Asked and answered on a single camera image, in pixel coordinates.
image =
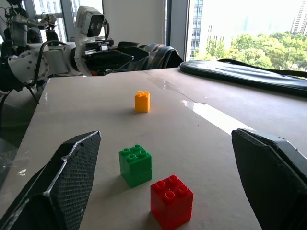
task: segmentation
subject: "table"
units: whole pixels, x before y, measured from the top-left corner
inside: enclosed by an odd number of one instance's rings
[[[151,93],[149,113],[135,114],[137,91]],[[209,107],[215,120],[198,115]],[[227,119],[291,141],[306,156],[307,100],[184,74],[179,69],[53,78],[47,84],[0,194],[0,216],[57,147],[100,130],[93,189],[81,230],[159,229],[150,214],[150,185],[176,174],[193,192],[183,230],[259,230],[236,168]],[[153,179],[130,189],[118,152],[141,144],[152,155]]]

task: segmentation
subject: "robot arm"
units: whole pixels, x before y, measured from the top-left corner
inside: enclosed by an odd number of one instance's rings
[[[16,17],[24,23],[24,18]],[[77,12],[74,28],[75,43],[47,41],[40,49],[27,50],[19,56],[9,56],[0,63],[0,96],[11,90],[22,90],[34,86],[38,80],[57,74],[61,76],[105,75],[110,69],[119,69],[133,60],[148,56],[148,52],[138,47],[110,50],[108,41],[95,41],[106,19],[98,10],[81,6]],[[47,47],[47,43],[61,46]]]

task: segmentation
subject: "glass window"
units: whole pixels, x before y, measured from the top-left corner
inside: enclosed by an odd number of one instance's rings
[[[62,13],[60,0],[33,0],[35,12],[37,15],[42,16],[45,13]],[[58,34],[59,40],[66,42],[66,31],[63,17],[57,16],[54,30]],[[47,41],[46,32],[41,30],[43,42]]]
[[[24,1],[21,2],[21,6],[25,9]]]
[[[72,10],[74,12],[74,20],[76,21],[77,11],[80,6],[91,6],[103,13],[102,0],[71,0]],[[102,29],[99,36],[104,37],[105,31]]]
[[[189,28],[187,60],[229,58],[268,69],[307,71],[306,0],[260,0],[252,10],[243,0],[190,3],[194,13],[189,20],[194,24],[197,17],[201,27],[196,32]],[[278,11],[272,12],[276,5]],[[195,34],[199,40],[193,40]]]

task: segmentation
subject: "black textured pad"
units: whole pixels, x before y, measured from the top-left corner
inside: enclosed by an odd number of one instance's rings
[[[242,185],[262,229],[306,230],[306,159],[282,138],[243,129],[232,137]]]
[[[1,230],[78,230],[92,190],[100,132],[60,145],[0,220]]]

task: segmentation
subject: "camera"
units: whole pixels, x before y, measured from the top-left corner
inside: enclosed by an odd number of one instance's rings
[[[93,7],[80,6],[76,26],[87,37],[96,37],[100,35],[101,29],[105,26],[105,17]]]

